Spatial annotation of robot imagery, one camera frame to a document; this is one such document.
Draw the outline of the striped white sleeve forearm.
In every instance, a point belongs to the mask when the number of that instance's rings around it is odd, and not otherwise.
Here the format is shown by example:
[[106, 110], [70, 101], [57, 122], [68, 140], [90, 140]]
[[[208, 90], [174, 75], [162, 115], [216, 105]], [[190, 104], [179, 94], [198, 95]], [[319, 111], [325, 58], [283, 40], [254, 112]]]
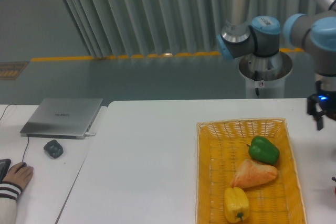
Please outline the striped white sleeve forearm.
[[17, 215], [16, 200], [22, 188], [11, 182], [1, 182], [1, 223], [15, 223]]

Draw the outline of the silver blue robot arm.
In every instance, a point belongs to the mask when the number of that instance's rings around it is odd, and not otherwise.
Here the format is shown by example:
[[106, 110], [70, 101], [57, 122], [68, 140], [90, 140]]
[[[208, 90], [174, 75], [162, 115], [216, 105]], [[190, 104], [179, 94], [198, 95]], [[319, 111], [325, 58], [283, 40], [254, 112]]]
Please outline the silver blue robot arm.
[[315, 0], [323, 12], [294, 14], [284, 25], [270, 16], [247, 21], [249, 0], [227, 0], [225, 26], [217, 36], [219, 52], [226, 59], [241, 58], [240, 72], [254, 82], [280, 79], [291, 62], [279, 51], [280, 36], [313, 58], [315, 93], [307, 99], [307, 113], [317, 129], [323, 118], [335, 119], [335, 0]]

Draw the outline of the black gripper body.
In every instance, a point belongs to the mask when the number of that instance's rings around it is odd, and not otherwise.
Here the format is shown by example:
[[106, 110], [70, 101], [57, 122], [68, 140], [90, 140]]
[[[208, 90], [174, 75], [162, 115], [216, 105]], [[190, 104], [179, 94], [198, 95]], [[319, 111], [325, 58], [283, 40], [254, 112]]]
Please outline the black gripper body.
[[307, 114], [315, 120], [324, 115], [335, 120], [335, 76], [316, 74], [315, 93], [307, 98]]

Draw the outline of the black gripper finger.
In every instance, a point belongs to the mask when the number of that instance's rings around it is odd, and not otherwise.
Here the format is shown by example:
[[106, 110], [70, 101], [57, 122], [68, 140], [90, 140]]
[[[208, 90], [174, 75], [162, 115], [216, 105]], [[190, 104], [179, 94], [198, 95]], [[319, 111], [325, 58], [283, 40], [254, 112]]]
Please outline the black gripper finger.
[[323, 111], [316, 112], [316, 114], [313, 116], [314, 120], [316, 121], [318, 131], [324, 128], [323, 116], [324, 116]]

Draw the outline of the person's hand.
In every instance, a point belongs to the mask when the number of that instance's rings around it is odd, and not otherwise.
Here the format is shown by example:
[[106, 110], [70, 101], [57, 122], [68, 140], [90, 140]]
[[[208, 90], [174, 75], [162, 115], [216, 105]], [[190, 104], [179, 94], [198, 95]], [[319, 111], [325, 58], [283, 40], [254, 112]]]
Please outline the person's hand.
[[29, 165], [21, 167], [22, 163], [20, 162], [12, 166], [2, 182], [14, 184], [22, 190], [25, 189], [33, 177], [34, 168]]

